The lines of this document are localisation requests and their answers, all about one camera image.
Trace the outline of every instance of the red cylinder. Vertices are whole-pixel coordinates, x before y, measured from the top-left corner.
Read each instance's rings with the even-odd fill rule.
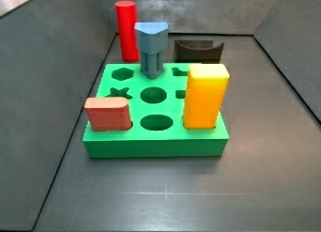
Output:
[[[135,3],[132,1],[116,2],[115,11],[123,60],[135,62],[138,60],[134,30],[136,23]]]

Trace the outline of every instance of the star-shaped hole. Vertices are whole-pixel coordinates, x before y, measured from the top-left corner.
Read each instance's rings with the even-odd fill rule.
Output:
[[[110,89],[110,94],[106,97],[124,97],[128,100],[131,100],[132,96],[128,94],[128,90],[130,90],[128,87],[122,88],[122,89],[116,89],[115,87],[112,87]]]

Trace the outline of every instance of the hole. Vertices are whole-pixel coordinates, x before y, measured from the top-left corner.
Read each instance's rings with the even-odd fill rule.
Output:
[[[181,70],[179,68],[173,68],[173,76],[182,77],[187,76],[189,72],[186,70]]]
[[[127,79],[130,79],[134,75],[134,71],[127,69],[127,68],[122,68],[119,70],[115,70],[111,74],[111,78],[119,81],[124,81]]]
[[[159,103],[166,99],[166,97],[167,93],[165,89],[155,86],[146,88],[140,93],[140,99],[146,103]]]
[[[128,90],[130,90],[128,87],[122,88],[122,89],[116,89],[115,87],[112,87],[110,89],[110,94],[106,97],[124,97],[128,100],[131,100],[132,96],[128,94]]]
[[[186,90],[175,90],[175,98],[185,99],[186,98]]]
[[[173,125],[173,119],[169,116],[151,115],[140,120],[140,126],[148,131],[163,131]]]

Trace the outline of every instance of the circular hole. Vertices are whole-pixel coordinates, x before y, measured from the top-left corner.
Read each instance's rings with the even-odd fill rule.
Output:
[[[173,119],[162,115],[144,116],[140,125],[148,131],[163,131],[171,127]]]
[[[140,93],[140,99],[146,103],[159,103],[167,97],[166,90],[161,87],[148,87]]]

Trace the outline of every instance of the green shape sorter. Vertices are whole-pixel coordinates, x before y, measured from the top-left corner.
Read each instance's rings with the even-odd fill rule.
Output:
[[[229,141],[223,117],[213,130],[183,127],[189,64],[165,64],[150,80],[139,64],[106,66],[96,97],[130,100],[128,131],[94,131],[88,122],[83,142],[91,158],[221,156]]]

